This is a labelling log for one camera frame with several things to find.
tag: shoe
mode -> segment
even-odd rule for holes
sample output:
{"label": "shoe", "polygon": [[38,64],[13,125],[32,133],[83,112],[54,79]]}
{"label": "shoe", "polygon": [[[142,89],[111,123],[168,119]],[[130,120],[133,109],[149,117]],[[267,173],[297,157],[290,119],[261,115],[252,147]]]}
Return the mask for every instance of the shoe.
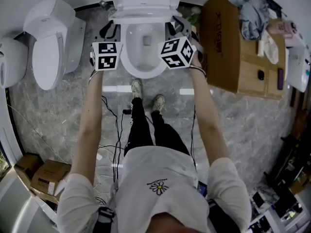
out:
{"label": "shoe", "polygon": [[133,99],[135,98],[142,99],[142,83],[139,79],[135,79],[132,82],[132,94],[133,94]]}
{"label": "shoe", "polygon": [[164,96],[160,94],[156,95],[156,97],[154,98],[151,113],[154,111],[159,111],[161,113],[164,104],[165,104]]}

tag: white t-shirt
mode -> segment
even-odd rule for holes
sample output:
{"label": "white t-shirt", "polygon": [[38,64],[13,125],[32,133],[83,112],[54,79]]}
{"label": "white t-shirt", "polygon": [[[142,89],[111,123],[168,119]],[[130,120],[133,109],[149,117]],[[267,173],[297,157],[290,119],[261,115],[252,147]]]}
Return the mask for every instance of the white t-shirt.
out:
{"label": "white t-shirt", "polygon": [[[148,146],[130,150],[115,195],[118,232],[145,233],[151,217],[169,213],[183,225],[203,233],[215,232],[208,221],[209,207],[197,191],[198,178],[190,156],[176,150]],[[214,199],[246,231],[251,218],[244,183],[228,158],[209,169],[208,198]],[[61,233],[92,232],[99,208],[91,183],[71,174],[61,195],[57,226]]]}

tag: toilet lid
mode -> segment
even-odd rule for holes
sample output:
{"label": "toilet lid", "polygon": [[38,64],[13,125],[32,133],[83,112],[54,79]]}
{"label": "toilet lid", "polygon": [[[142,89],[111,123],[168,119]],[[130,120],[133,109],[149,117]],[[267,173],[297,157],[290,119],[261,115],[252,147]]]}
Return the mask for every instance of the toilet lid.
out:
{"label": "toilet lid", "polygon": [[115,24],[169,22],[180,0],[113,0],[117,11],[109,17]]}
{"label": "toilet lid", "polygon": [[65,73],[63,38],[53,34],[36,41],[33,51],[33,70],[37,84],[43,90],[53,89]]}

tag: marble floor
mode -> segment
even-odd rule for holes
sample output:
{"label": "marble floor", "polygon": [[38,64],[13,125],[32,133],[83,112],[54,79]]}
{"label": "marble floor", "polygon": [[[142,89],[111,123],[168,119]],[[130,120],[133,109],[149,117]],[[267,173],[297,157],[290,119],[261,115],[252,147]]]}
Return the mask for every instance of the marble floor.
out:
{"label": "marble floor", "polygon": [[[188,8],[181,7],[179,10],[184,15],[189,13]],[[90,45],[107,23],[107,12],[102,8],[78,12],[77,17],[87,22],[81,61],[77,70],[65,75],[54,90],[44,91],[35,82],[31,61],[35,39],[29,35],[19,39],[29,46],[29,61],[24,79],[10,88],[12,106],[25,117],[13,111],[14,120],[25,151],[39,153],[44,160],[71,163],[77,144],[83,98],[92,72]],[[116,71],[104,73],[103,85],[129,85],[133,79],[120,63]],[[194,101],[193,95],[180,95],[181,88],[192,88],[188,71],[166,70],[156,78],[143,81],[143,104],[146,115],[150,116],[153,97],[163,94],[167,104],[163,116],[190,149]],[[272,167],[282,144],[280,137],[286,136],[292,126],[290,90],[286,88],[284,98],[279,101],[235,95],[216,87],[211,87],[211,92],[219,110],[231,158],[247,188],[252,190],[261,181],[263,172]],[[122,111],[129,108],[132,94],[103,92],[103,95],[107,97],[109,107],[118,113],[121,126]],[[103,104],[101,146],[116,144],[115,120]],[[121,146],[124,147],[130,132],[130,116],[124,115],[122,128]],[[204,181],[207,179],[208,163],[197,122],[193,140],[198,173]],[[103,158],[96,163],[95,193],[107,200],[113,182],[114,147],[100,147],[98,152]]]}

